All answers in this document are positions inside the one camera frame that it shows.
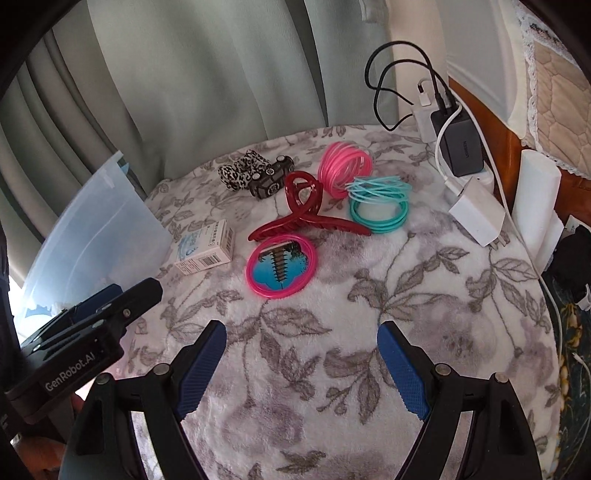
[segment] white wall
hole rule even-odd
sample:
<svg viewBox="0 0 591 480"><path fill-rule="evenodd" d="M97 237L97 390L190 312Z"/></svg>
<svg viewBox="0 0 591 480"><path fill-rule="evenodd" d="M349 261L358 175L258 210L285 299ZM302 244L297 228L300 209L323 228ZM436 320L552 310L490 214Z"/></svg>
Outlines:
<svg viewBox="0 0 591 480"><path fill-rule="evenodd" d="M446 47L436 0L386 0L386 3L390 14L392 40L416 43L427 53L435 70L447 81ZM423 60L421 54L412 47L395 46L394 59L403 58ZM395 71L397 90L417 103L417 82L428 76L428 70L419 65L403 63L396 65ZM433 91L428 91L433 99ZM400 117L410 113L410 106L403 100L399 100L399 107Z"/></svg>

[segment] black cable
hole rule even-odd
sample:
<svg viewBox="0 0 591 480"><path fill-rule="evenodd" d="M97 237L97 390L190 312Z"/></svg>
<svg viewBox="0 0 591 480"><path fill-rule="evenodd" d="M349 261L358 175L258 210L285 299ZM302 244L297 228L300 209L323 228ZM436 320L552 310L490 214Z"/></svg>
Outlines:
<svg viewBox="0 0 591 480"><path fill-rule="evenodd" d="M429 69L429 73L431 74L431 80L433 81L433 89L435 90L435 100L437 101L437 105L439 106L439 109L443 113L445 113L446 112L445 103L443 102L443 97L441 96L441 93L439 93L439 88L437 87L437 82L435 81L435 70L433 69L433 65L431 64L431 60L429 59L429 56L425 53L425 51L421 47L419 47L418 45L414 44L413 42L409 42L406 40L395 40L395 41L389 41L389 42L385 43L384 45L376 48L374 50L374 52L369 56L368 62L365 65L365 83L366 83L366 85L369 86L369 69L371 68L371 64L374 62L375 57L377 57L378 54L382 50L385 50L388 47L393 47L395 45L408 45L408 46L416 49L423 56L423 58L425 59L425 63L427 64L427 68Z"/></svg>
<svg viewBox="0 0 591 480"><path fill-rule="evenodd" d="M382 127L384 127L386 130L388 130L389 132L392 131L392 129L389 129L386 124L384 123L384 121L382 120L382 117L380 116L379 112L378 112L378 99L379 99L379 94L381 91L386 91L386 92L392 92L395 93L396 95L398 95L400 98L402 98L403 100L405 100L409 105L413 105L413 103L410 100L407 100L406 98L404 98L402 95L400 95L398 92L389 89L389 88L384 88L382 87L382 84L384 82L384 79L386 77L386 74L388 73L388 71L394 67L395 65L398 65L399 63L415 63L417 65L420 65L422 67L425 67L428 69L428 65L426 65L425 63L423 63L422 61L419 60L413 60L413 59L400 59L400 60L394 60L393 62L389 63L388 65L386 65L382 71L382 74L380 75L379 78L379 82L377 84L377 86L371 85L369 82L369 78L366 78L366 82L365 84L371 88L372 90L375 90L375 94L374 94L374 115L376 117L376 119L378 120L378 122L380 123L380 125L382 125ZM438 72L436 70L433 70L435 77L439 79L439 81L441 82L441 84L444 87L447 87L445 81L443 80L442 76L438 74Z"/></svg>
<svg viewBox="0 0 591 480"><path fill-rule="evenodd" d="M399 126L400 126L400 124L401 124L402 122L404 122L404 121L405 121L407 118L410 118L410 117L412 117L412 114L411 114L411 113L409 113L408 115L404 115L404 116L403 116L403 117L402 117L400 120L398 120L398 123L396 123L396 125L394 125L392 128L388 128L388 127L386 127L386 126L385 126L385 125L383 125L383 124L382 124L382 126L383 126L383 127L384 127L384 128L385 128L385 129L386 129L388 132L393 132L394 130L396 130L396 129L397 129Z"/></svg>

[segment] red hair claw clip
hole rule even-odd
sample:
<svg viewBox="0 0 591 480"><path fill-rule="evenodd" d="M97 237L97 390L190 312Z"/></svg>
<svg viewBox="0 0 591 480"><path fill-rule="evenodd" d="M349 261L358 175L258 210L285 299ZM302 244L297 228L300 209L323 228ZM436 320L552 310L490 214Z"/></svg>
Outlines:
<svg viewBox="0 0 591 480"><path fill-rule="evenodd" d="M300 192L305 189L310 189L310 196L305 203L302 203ZM285 196L291 214L257 228L248 236L250 241L260 241L305 226L340 230L357 235L371 235L369 228L358 223L342 218L318 215L322 205L322 184L308 172L294 171L285 178Z"/></svg>

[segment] hair tie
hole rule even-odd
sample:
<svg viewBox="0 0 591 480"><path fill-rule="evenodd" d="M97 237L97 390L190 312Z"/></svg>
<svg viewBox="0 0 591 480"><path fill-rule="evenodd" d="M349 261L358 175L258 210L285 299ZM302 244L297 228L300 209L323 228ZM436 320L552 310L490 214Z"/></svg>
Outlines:
<svg viewBox="0 0 591 480"><path fill-rule="evenodd" d="M372 233L389 233L400 228L408 216L408 193L411 186L399 177L358 177L346 185L349 192L351 218L369 228ZM396 214L386 219L370 219L359 214L361 204L397 207Z"/></svg>
<svg viewBox="0 0 591 480"><path fill-rule="evenodd" d="M318 180L325 191L336 199L347 196L346 184L355 177L364 177L373 170L372 159L359 145L352 142L336 142L329 145L318 167Z"/></svg>

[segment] floral fabric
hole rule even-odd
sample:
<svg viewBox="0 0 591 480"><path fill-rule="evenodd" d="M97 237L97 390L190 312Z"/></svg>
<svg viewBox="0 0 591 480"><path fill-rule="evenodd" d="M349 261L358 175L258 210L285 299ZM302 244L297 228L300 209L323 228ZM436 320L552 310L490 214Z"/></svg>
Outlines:
<svg viewBox="0 0 591 480"><path fill-rule="evenodd" d="M243 276L255 248L246 237L289 213L285 196L257 200L232 192L217 167L247 148L316 173L327 145L357 142L372 152L374 175L413 187L406 224L361 237L309 229L319 256L307 287L282 300L256 296ZM376 348L378 325L395 320L434 362L489 378L506 372L528 417L545 475L558 435L558 360L551 323L526 253L507 243L482 248L448 215L433 155L415 128L397 133L352 125L302 132L246 147L174 181L147 205L173 234L226 219L236 231L230 264L191 276L169 262L162 303L136 325L128 375L170 361L210 319L228 329L228 347L196 412L183 427L212 480L392 479L421 428L406 411ZM348 216L346 200L325 197L322 214ZM137 433L159 478L147 433ZM463 416L443 478L455 478L469 429Z"/></svg>

